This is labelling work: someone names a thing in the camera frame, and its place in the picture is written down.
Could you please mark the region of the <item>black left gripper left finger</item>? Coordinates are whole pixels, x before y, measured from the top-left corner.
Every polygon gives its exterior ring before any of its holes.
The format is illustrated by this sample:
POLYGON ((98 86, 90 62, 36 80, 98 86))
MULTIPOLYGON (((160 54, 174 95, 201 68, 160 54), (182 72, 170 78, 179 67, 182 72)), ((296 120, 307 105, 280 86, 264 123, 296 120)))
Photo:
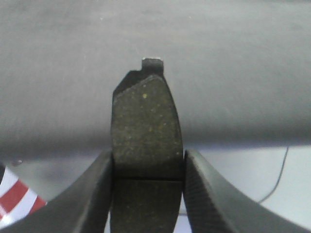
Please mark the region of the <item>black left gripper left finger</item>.
POLYGON ((103 233, 112 194, 112 153, 101 153, 64 192, 2 233, 103 233))

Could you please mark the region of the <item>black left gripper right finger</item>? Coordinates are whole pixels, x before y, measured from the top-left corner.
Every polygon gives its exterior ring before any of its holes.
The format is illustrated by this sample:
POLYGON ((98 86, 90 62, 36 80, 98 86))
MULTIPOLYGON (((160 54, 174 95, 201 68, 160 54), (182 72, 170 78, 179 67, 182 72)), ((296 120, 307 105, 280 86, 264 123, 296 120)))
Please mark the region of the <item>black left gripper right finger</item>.
POLYGON ((193 233, 308 233, 233 186, 197 150, 185 151, 184 200, 193 233))

